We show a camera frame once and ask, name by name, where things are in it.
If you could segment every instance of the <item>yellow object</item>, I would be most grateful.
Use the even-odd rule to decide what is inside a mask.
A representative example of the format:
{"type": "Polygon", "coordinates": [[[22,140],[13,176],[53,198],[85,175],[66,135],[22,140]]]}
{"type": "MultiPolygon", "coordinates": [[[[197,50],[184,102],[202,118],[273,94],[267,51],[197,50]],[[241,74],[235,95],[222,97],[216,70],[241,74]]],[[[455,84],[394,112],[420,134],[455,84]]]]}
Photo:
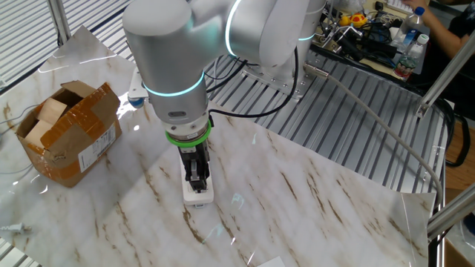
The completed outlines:
{"type": "Polygon", "coordinates": [[[340,19],[340,26],[348,26],[353,23],[353,27],[361,27],[363,26],[368,19],[366,19],[363,14],[357,13],[352,16],[343,16],[340,19]]]}

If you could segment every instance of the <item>glowing blue ring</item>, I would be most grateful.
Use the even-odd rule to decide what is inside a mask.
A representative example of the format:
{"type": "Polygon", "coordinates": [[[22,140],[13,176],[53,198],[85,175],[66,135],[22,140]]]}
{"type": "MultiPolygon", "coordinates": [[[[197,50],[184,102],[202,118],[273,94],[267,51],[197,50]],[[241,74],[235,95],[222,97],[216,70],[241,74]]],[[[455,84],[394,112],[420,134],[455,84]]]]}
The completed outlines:
{"type": "Polygon", "coordinates": [[[148,91],[149,93],[152,93],[152,94],[154,94],[154,95],[156,95],[156,96],[163,96],[163,97],[181,96],[181,95],[183,95],[183,94],[185,94],[185,93],[188,93],[188,92],[193,91],[193,89],[195,89],[196,87],[198,87],[198,85],[200,85],[201,81],[203,81],[204,77],[205,77],[205,73],[204,73],[204,71],[203,71],[203,73],[201,74],[201,78],[198,80],[198,82],[196,82],[196,83],[195,83],[193,86],[191,86],[190,88],[188,88],[188,89],[186,89],[186,90],[183,90],[183,91],[180,91],[180,92],[176,92],[176,93],[158,93],[158,92],[155,92],[155,91],[149,89],[149,88],[147,87],[147,85],[145,85],[145,83],[143,84],[143,86],[145,86],[145,89],[147,89],[147,91],[148,91]]]}
{"type": "Polygon", "coordinates": [[[229,12],[229,16],[228,16],[228,20],[226,22],[226,30],[225,30],[225,41],[226,41],[226,48],[228,49],[228,52],[230,54],[232,54],[233,56],[236,56],[236,54],[234,54],[234,52],[232,52],[232,49],[231,49],[231,42],[230,42],[230,38],[231,38],[231,22],[232,22],[232,17],[234,17],[235,13],[236,13],[236,10],[238,9],[238,5],[240,4],[242,0],[236,0],[235,4],[232,6],[231,8],[231,12],[229,12]]]}
{"type": "Polygon", "coordinates": [[[313,36],[315,36],[316,33],[314,33],[312,36],[310,37],[306,37],[306,38],[300,38],[298,41],[306,41],[306,40],[310,40],[311,38],[313,38],[313,36]]]}

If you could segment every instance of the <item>black cable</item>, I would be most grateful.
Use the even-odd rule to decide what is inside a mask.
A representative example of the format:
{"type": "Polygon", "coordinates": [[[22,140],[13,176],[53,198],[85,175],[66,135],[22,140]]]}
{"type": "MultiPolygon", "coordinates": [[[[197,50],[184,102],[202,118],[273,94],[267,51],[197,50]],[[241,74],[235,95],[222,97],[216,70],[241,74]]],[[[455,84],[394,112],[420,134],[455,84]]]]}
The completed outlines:
{"type": "Polygon", "coordinates": [[[234,78],[243,68],[244,66],[246,66],[247,64],[247,60],[244,60],[243,63],[235,70],[235,72],[233,72],[231,74],[231,76],[229,76],[228,78],[226,78],[224,81],[218,83],[217,85],[215,85],[214,87],[212,88],[209,88],[208,90],[206,90],[207,93],[211,93],[212,91],[220,88],[221,86],[225,85],[226,83],[228,83],[229,81],[231,81],[232,78],[234,78]]]}
{"type": "Polygon", "coordinates": [[[455,114],[455,117],[460,122],[462,122],[462,136],[463,136],[462,150],[460,151],[460,154],[457,157],[457,160],[455,162],[445,160],[445,164],[447,166],[454,167],[454,168],[459,167],[463,164],[463,162],[467,158],[468,152],[470,150],[470,145],[471,145],[470,128],[468,127],[467,120],[463,116],[460,116],[459,114],[455,114]]]}
{"type": "Polygon", "coordinates": [[[440,238],[439,240],[437,240],[437,246],[440,245],[440,243],[444,240],[444,237],[447,235],[447,233],[452,229],[453,225],[451,227],[449,227],[449,229],[445,230],[445,232],[443,232],[441,235],[440,235],[440,238]]]}
{"type": "Polygon", "coordinates": [[[270,114],[276,113],[279,110],[281,110],[283,107],[285,107],[290,102],[290,100],[292,99],[292,96],[294,95],[295,89],[297,88],[297,83],[298,83],[298,49],[297,48],[295,48],[295,50],[294,50],[294,55],[295,55],[294,83],[292,85],[292,90],[290,91],[290,94],[287,96],[287,98],[285,98],[284,102],[280,106],[274,108],[271,111],[267,111],[267,112],[264,112],[264,113],[261,113],[261,114],[251,114],[251,115],[230,113],[230,112],[220,111],[220,110],[216,110],[216,109],[210,109],[209,113],[215,112],[215,113],[219,113],[219,114],[222,114],[222,115],[233,116],[233,117],[237,117],[237,118],[260,118],[260,117],[263,117],[263,116],[268,116],[270,114]]]}
{"type": "Polygon", "coordinates": [[[248,66],[258,66],[259,64],[253,64],[253,63],[246,63],[248,66]]]}
{"type": "Polygon", "coordinates": [[[235,63],[232,65],[232,67],[231,67],[231,69],[229,70],[229,72],[228,72],[225,76],[223,76],[223,77],[216,78],[216,77],[210,76],[210,75],[207,74],[207,73],[205,73],[205,75],[208,76],[208,77],[211,78],[211,79],[215,79],[215,80],[218,80],[218,81],[219,81],[219,80],[222,80],[222,79],[226,79],[226,78],[229,76],[229,74],[232,72],[232,69],[235,68],[235,66],[236,66],[236,64],[237,64],[238,62],[239,62],[239,58],[237,58],[237,60],[235,60],[235,63]]]}

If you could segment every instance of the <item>gray hose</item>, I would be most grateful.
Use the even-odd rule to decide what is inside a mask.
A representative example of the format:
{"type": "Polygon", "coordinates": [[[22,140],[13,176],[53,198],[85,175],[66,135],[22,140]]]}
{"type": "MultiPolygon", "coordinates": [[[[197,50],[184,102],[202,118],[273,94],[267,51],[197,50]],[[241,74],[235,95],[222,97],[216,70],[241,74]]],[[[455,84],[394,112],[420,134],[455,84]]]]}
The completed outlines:
{"type": "Polygon", "coordinates": [[[411,155],[413,155],[420,163],[421,165],[427,170],[427,172],[430,174],[432,177],[433,182],[436,184],[436,190],[437,190],[437,196],[436,196],[436,207],[440,205],[442,201],[442,194],[443,194],[443,189],[442,189],[442,184],[440,183],[440,180],[437,176],[437,174],[432,170],[432,168],[429,166],[429,164],[424,161],[421,156],[417,154],[406,142],[404,142],[401,137],[397,135],[389,126],[386,125],[386,123],[376,114],[374,111],[371,110],[370,107],[368,107],[363,101],[361,101],[356,95],[354,95],[350,89],[348,89],[346,86],[344,86],[340,81],[338,81],[335,77],[328,75],[327,78],[334,83],[337,84],[341,89],[344,90],[344,92],[351,97],[353,100],[355,100],[358,105],[362,106],[363,109],[369,113],[385,130],[386,132],[391,135],[403,148],[405,148],[411,155]]]}

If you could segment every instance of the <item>metal frame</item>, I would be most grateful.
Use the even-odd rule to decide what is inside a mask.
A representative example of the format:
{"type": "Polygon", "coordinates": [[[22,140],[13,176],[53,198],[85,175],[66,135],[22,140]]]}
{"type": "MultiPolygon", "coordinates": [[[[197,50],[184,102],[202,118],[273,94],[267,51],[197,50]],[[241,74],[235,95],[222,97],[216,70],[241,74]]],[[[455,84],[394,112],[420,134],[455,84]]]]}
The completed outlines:
{"type": "Polygon", "coordinates": [[[475,210],[475,183],[429,219],[427,236],[437,238],[452,225],[475,210]]]}
{"type": "Polygon", "coordinates": [[[439,78],[434,82],[430,90],[422,97],[416,116],[423,118],[430,106],[436,101],[447,85],[452,81],[459,70],[470,59],[475,52],[475,34],[472,34],[469,40],[460,48],[459,52],[444,69],[439,78]]]}
{"type": "Polygon", "coordinates": [[[50,8],[54,28],[58,33],[58,46],[62,46],[71,38],[71,30],[69,30],[65,7],[62,4],[62,0],[46,0],[46,2],[50,8]]]}

